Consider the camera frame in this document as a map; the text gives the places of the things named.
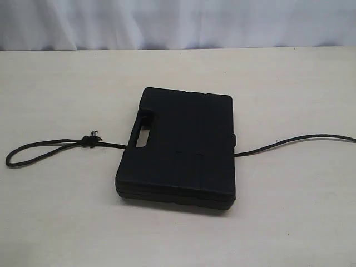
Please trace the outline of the black plastic carrying case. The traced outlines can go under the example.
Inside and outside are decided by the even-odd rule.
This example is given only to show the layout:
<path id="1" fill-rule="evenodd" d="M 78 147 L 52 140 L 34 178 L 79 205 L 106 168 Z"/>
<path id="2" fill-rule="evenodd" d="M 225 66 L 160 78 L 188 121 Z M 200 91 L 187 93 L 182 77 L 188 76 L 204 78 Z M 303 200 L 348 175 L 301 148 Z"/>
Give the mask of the black plastic carrying case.
<path id="1" fill-rule="evenodd" d="M 115 177 L 120 197 L 227 210 L 236 198 L 233 100 L 145 88 Z"/>

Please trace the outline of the white backdrop curtain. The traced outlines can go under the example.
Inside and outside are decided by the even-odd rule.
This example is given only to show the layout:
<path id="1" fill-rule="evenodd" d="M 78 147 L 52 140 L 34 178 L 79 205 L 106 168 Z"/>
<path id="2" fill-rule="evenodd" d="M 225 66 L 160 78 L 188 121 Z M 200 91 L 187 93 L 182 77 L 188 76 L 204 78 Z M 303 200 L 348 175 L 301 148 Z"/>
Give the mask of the white backdrop curtain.
<path id="1" fill-rule="evenodd" d="M 354 44 L 354 1 L 1 2 L 3 51 Z"/>

